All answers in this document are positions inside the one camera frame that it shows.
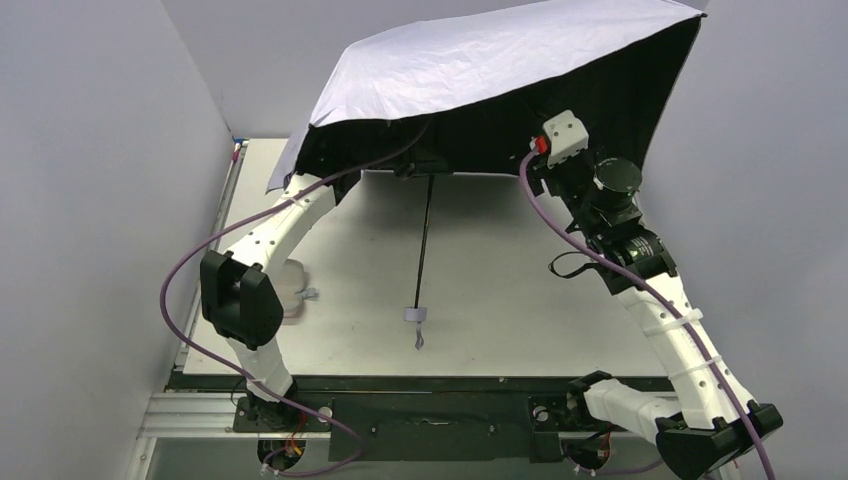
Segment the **lavender folding umbrella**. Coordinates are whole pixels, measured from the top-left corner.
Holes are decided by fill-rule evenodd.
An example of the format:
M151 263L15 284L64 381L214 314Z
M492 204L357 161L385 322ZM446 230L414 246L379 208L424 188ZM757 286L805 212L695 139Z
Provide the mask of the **lavender folding umbrella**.
M703 17L676 1L546 1L356 41L267 187L338 179L379 157L400 175L519 178L542 124L567 109L589 133L583 152L643 172Z

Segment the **pink umbrella case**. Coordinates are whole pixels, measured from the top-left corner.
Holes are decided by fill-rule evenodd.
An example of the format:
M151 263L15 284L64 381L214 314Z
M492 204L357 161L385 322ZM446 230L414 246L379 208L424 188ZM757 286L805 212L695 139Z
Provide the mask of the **pink umbrella case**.
M272 283L283 307L286 324L298 322L306 303L320 298L320 291L309 284L308 272L297 260L285 260L272 276Z

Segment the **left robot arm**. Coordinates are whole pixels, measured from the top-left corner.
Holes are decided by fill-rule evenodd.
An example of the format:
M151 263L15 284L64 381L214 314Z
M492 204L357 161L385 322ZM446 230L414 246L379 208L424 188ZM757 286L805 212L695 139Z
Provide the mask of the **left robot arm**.
M209 251L200 263L202 316L236 355L259 402L277 407L295 385L276 335L286 307L272 281L312 227L361 178L359 168L338 179L296 174L271 213L224 252Z

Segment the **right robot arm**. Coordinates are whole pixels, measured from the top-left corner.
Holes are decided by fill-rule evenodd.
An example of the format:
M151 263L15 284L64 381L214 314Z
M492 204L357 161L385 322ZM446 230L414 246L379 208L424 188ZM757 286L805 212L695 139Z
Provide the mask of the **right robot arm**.
M701 478L749 452L765 476L775 478L764 442L782 426L782 416L734 376L663 242L644 227L633 200L640 170L623 158L551 163L548 152L532 148L518 175L542 221L585 256L625 308L676 396L665 401L599 373L578 390L581 411L651 441L679 478Z

